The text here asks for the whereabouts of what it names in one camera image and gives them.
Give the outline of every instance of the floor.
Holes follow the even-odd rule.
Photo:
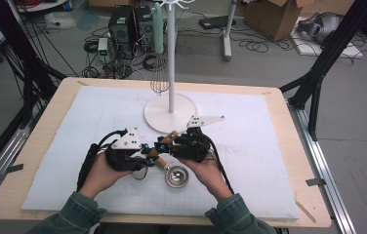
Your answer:
[[[265,53],[248,50],[245,43],[239,44],[240,41],[236,40],[247,38],[240,32],[254,32],[241,31],[248,27],[243,25],[240,18],[232,31],[232,60],[224,61],[223,39],[220,34],[183,31],[186,27],[202,30],[197,24],[202,16],[190,12],[189,7],[182,14],[177,13],[177,16],[182,16],[178,21],[181,32],[176,51],[177,82],[281,87],[306,74],[316,61],[316,57],[299,56],[295,49],[285,51],[269,42],[254,47],[257,49],[260,46],[258,50],[262,52],[267,49]],[[105,27],[108,17],[104,13],[83,8],[75,8],[71,13],[77,21],[75,27],[49,30],[47,36],[73,70],[78,72],[86,63],[83,39],[90,36],[92,31]],[[39,38],[51,66],[62,73],[72,74],[73,71],[65,65],[44,37]],[[150,72],[140,70],[132,73],[128,79],[148,80]],[[288,92],[285,97],[289,98],[293,94],[294,91]],[[21,105],[20,92],[12,72],[5,61],[0,62],[0,135]],[[356,233],[367,234],[367,52],[363,52],[362,59],[354,62],[348,58],[340,58],[327,74],[321,93],[317,136]],[[25,232],[35,223],[0,221],[0,233]],[[340,231],[333,224],[326,229],[291,228],[290,233]]]

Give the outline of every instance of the hand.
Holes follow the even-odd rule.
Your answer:
[[[180,159],[180,161],[195,173],[198,180],[207,187],[218,202],[232,196],[218,168],[217,161],[211,155],[208,154],[201,163],[188,159]]]
[[[131,172],[114,171],[106,161],[104,152],[96,156],[92,169],[87,174],[86,181],[79,193],[94,199],[100,192],[111,187],[119,178],[129,175]]]

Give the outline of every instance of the person's left hand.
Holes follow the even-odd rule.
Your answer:
[[[104,152],[96,156],[92,169],[87,174],[86,181],[79,193],[94,199],[100,192],[111,187],[119,178],[129,175],[131,171],[117,172],[106,161]]]

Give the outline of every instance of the green jacket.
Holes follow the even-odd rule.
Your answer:
[[[28,231],[29,234],[83,234],[106,214],[94,200],[73,192],[58,214],[44,219]],[[275,234],[274,228],[256,219],[239,194],[218,203],[205,213],[221,233]]]

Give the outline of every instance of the round white base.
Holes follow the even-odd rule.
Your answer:
[[[197,115],[196,105],[189,97],[175,94],[174,106],[174,113],[170,113],[168,95],[152,98],[144,107],[147,124],[161,133],[185,131],[190,117]]]

